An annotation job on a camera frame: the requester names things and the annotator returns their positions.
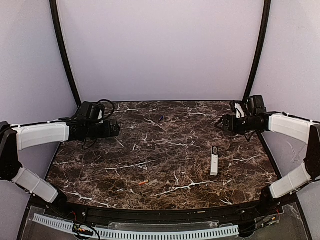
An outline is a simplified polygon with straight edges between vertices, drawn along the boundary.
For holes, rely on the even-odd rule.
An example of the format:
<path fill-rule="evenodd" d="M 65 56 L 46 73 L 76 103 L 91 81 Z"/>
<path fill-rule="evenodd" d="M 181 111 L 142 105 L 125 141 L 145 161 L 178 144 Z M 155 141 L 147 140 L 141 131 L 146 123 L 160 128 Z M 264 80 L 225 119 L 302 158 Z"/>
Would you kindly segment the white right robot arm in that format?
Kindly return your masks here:
<path fill-rule="evenodd" d="M 320 123 L 290 115 L 267 111 L 262 95 L 247 97 L 244 102 L 232 101 L 232 115 L 223 115 L 215 127 L 246 136 L 249 132 L 272 132 L 299 140 L 307 145 L 303 163 L 286 176 L 261 190 L 256 211 L 268 215 L 280 199 L 320 179 Z"/>

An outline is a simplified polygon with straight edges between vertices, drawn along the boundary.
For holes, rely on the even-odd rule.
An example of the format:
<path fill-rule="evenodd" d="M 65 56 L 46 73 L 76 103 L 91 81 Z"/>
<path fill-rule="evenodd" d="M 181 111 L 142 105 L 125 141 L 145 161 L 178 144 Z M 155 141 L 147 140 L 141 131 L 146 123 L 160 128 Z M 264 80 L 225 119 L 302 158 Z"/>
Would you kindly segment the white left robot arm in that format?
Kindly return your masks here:
<path fill-rule="evenodd" d="M 54 121 L 12 125 L 0 124 L 0 179 L 11 182 L 65 210 L 67 196 L 57 187 L 40 178 L 19 161 L 19 152 L 40 145 L 70 141 L 98 140 L 117 137 L 121 128 L 111 119 L 115 109 L 105 115 L 105 99 L 98 102 L 84 101 L 71 117 Z"/>

